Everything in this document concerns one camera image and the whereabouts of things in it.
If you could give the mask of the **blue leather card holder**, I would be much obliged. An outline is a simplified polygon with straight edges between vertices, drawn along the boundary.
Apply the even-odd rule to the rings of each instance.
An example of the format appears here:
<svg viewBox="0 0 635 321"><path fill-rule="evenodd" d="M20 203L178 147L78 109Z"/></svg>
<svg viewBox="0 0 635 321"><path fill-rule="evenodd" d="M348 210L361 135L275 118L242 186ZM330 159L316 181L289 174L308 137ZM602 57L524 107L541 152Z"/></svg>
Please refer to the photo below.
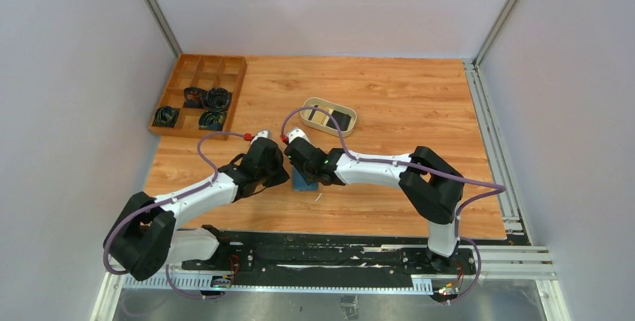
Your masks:
<svg viewBox="0 0 635 321"><path fill-rule="evenodd" d="M291 182L294 192L313 192L319 189L317 183L307 183L296 167L292 167Z"/></svg>

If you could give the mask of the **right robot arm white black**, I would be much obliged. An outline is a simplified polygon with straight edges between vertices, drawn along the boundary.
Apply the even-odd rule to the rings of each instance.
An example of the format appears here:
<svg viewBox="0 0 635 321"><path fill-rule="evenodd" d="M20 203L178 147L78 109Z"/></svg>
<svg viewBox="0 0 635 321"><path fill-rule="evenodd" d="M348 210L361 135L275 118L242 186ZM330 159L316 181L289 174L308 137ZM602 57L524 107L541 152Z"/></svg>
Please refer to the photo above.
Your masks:
<svg viewBox="0 0 635 321"><path fill-rule="evenodd" d="M428 221L428 264L437 274L446 274L458 263L456 209L464 183L443 158L428 147L395 156L346 153L333 148L328 153L304 138L290 140L284 154L307 183L324 186L368 184L400 189L420 216Z"/></svg>

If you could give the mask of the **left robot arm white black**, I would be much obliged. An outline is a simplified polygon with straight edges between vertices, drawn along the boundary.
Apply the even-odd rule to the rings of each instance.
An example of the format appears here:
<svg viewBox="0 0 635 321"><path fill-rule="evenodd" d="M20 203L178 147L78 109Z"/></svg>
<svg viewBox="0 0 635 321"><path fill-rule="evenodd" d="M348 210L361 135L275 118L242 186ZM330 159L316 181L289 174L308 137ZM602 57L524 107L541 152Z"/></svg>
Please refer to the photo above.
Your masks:
<svg viewBox="0 0 635 321"><path fill-rule="evenodd" d="M220 245L218 232L184 225L290 178L269 131L242 137L249 149L229 164L213 167L213 174L202 181L164 195L132 195L104 240L106 270L144 281L171 264L190 260L200 260L212 271L224 269L230 253Z"/></svg>

